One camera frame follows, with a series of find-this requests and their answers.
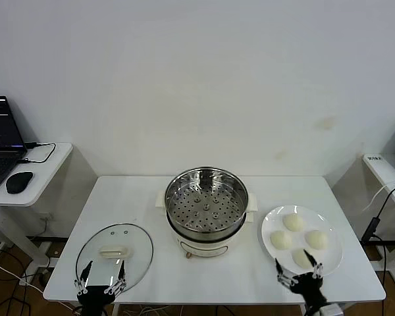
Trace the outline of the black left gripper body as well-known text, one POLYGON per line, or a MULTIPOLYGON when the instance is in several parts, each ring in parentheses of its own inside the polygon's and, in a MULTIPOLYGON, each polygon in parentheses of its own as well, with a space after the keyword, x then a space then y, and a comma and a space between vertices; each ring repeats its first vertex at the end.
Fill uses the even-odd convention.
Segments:
POLYGON ((115 301, 115 294, 112 290, 105 293, 107 286, 87 286, 85 290, 77 295, 77 311, 81 316, 101 316, 108 315, 106 307, 115 301))

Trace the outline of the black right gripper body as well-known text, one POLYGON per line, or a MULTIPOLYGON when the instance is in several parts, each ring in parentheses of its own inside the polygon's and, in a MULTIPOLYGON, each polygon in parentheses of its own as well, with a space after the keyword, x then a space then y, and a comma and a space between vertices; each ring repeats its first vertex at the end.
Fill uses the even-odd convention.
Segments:
POLYGON ((327 304, 327 299, 321 292, 323 278, 313 273, 305 273, 292 277, 291 292, 300 294, 306 306, 320 308, 327 304))

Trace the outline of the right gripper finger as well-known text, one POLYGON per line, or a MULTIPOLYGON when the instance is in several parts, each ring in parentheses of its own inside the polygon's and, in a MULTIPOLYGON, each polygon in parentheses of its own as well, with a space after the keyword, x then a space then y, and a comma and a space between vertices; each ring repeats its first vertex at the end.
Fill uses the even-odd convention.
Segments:
POLYGON ((294 277, 288 276, 284 273, 284 270, 277 259, 275 259, 275 267, 277 271, 277 280, 279 283, 281 283, 285 287, 292 287, 297 285, 298 281, 294 277))
POLYGON ((307 251, 303 250, 307 259, 313 266, 313 278, 322 279, 323 278, 323 264, 318 263, 316 259, 307 251))

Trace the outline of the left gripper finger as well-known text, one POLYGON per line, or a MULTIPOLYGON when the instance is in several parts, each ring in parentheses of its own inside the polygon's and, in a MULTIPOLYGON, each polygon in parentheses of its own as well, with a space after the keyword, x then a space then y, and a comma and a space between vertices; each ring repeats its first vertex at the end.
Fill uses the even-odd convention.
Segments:
POLYGON ((88 281, 92 263, 93 263, 93 261, 90 261, 86 265, 86 267, 82 270, 82 272, 80 274, 80 278, 77 278, 74 281, 74 285, 75 285, 75 288, 77 289, 78 294, 86 294, 87 293, 86 283, 88 281))
POLYGON ((112 283, 105 291, 105 294, 121 294, 127 286, 124 260, 121 261, 117 280, 112 283))

